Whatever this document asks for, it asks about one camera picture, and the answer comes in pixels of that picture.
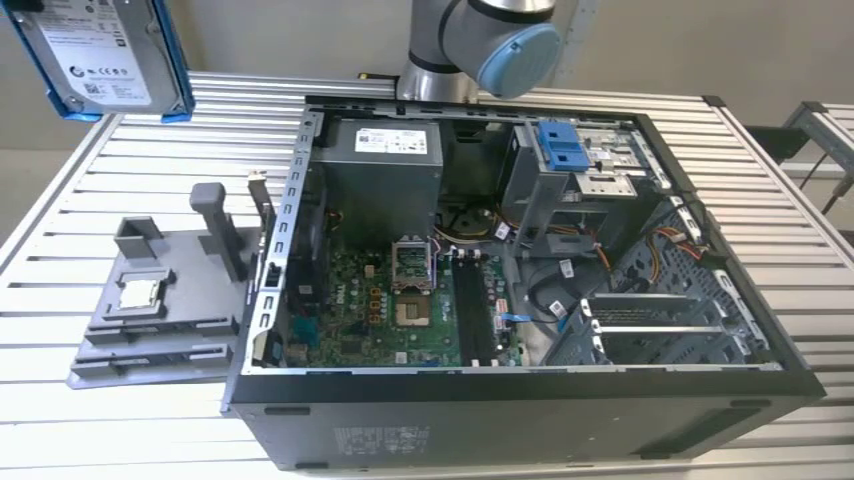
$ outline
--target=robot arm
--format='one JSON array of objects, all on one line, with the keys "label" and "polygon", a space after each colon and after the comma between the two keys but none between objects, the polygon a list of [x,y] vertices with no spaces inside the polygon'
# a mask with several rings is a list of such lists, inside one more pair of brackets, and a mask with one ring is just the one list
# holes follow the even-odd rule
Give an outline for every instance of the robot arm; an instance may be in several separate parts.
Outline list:
[{"label": "robot arm", "polygon": [[413,0],[405,100],[464,102],[473,85],[497,98],[527,92],[553,66],[555,0]]}]

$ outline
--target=chip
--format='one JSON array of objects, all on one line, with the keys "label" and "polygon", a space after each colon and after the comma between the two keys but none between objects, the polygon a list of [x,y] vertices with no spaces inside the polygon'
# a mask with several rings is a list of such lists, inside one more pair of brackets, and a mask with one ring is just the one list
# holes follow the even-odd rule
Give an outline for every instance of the chip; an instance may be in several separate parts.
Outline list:
[{"label": "chip", "polygon": [[344,340],[341,341],[341,355],[359,355],[361,353],[361,341],[360,340]]},{"label": "chip", "polygon": [[431,304],[425,295],[399,295],[395,299],[395,324],[399,327],[428,327]]}]

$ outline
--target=white wall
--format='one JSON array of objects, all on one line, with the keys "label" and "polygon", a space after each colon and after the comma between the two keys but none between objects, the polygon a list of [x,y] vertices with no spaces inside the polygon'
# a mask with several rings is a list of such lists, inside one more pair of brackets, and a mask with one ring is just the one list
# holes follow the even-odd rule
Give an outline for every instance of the white wall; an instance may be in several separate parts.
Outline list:
[{"label": "white wall", "polygon": [[854,103],[854,1],[602,0],[574,88],[712,94],[779,125],[802,100]]},{"label": "white wall", "polygon": [[0,149],[0,245],[69,156],[69,150]]},{"label": "white wall", "polygon": [[0,14],[0,148],[73,149],[86,129],[56,115],[41,77]]},{"label": "white wall", "polygon": [[[552,22],[563,31],[575,0],[557,2]],[[411,0],[171,0],[168,5],[193,68],[353,79],[360,72],[395,75],[405,64]]]}]

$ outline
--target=power supply label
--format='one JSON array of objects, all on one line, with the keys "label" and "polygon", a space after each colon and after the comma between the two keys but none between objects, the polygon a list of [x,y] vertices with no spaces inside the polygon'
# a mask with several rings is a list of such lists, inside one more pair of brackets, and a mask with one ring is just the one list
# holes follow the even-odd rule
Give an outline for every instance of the power supply label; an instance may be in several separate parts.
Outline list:
[{"label": "power supply label", "polygon": [[101,105],[149,105],[113,0],[44,0],[34,18],[70,88]]},{"label": "power supply label", "polygon": [[408,455],[424,453],[429,440],[427,426],[336,427],[335,442],[344,455]]},{"label": "power supply label", "polygon": [[360,128],[356,132],[356,152],[427,154],[427,132]]}]

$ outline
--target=metal rail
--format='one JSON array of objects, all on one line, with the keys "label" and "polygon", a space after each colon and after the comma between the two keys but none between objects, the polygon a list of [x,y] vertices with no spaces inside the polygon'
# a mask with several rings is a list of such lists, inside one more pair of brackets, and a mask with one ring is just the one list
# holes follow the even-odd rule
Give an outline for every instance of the metal rail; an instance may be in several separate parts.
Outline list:
[{"label": "metal rail", "polygon": [[[201,228],[187,199],[196,182],[216,180],[229,194],[225,207],[235,224],[256,225],[245,176],[253,170],[268,172],[276,202],[304,95],[392,95],[385,81],[196,73],[192,82],[199,107],[191,123],[161,125],[153,116],[126,115],[94,127],[1,250],[0,468],[48,467],[38,478],[129,473],[145,478],[288,478],[265,459],[243,422],[219,417],[221,383],[89,391],[62,384],[116,254],[110,235],[121,217],[152,215],[164,230]],[[480,101],[495,100],[481,95]],[[792,191],[740,124],[699,97],[541,89],[516,103],[650,115],[828,397],[691,462],[487,466],[381,475],[850,478],[850,248]]]}]

